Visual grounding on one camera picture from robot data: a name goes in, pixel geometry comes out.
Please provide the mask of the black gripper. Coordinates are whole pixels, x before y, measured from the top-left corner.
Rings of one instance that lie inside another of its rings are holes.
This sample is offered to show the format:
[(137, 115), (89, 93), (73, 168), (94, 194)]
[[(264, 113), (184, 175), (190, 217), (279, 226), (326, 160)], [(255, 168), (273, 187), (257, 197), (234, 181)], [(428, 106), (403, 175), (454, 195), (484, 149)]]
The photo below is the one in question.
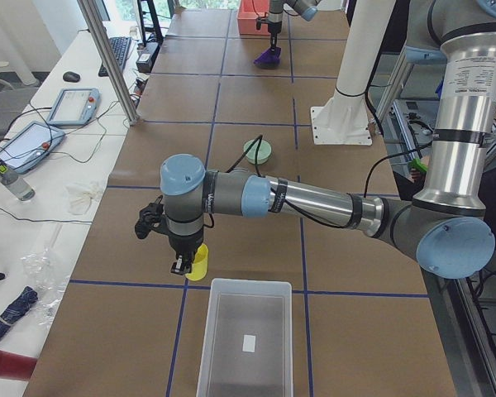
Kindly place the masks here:
[(283, 13), (268, 12), (263, 17), (256, 18), (256, 29), (259, 30), (262, 25), (266, 25), (268, 33), (272, 37), (277, 37), (282, 30), (282, 20)]
[(169, 245), (174, 250), (176, 258), (176, 261), (171, 266), (170, 272), (173, 274), (191, 273), (194, 257), (202, 243), (202, 233), (194, 233), (190, 236), (169, 236)]

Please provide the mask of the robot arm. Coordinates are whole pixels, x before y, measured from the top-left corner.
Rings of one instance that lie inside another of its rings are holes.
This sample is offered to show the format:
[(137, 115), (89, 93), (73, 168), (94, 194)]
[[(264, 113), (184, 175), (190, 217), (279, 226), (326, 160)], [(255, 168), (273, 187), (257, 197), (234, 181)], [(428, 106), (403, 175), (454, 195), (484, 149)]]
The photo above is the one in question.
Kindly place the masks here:
[(293, 11), (296, 16), (309, 22), (316, 15), (318, 4), (317, 0), (270, 0), (268, 11), (256, 18), (255, 28), (259, 31), (266, 25), (270, 36), (276, 37), (282, 31), (283, 15), (286, 12)]
[(496, 1), (415, 1), (408, 38), (446, 57), (420, 192), (409, 201), (362, 198), (245, 170), (206, 170), (193, 155), (172, 155), (160, 167), (160, 206), (162, 231), (175, 251), (173, 272), (191, 271), (205, 213), (257, 218), (281, 212), (361, 230), (446, 279), (484, 268), (495, 250), (478, 192), (496, 109)]

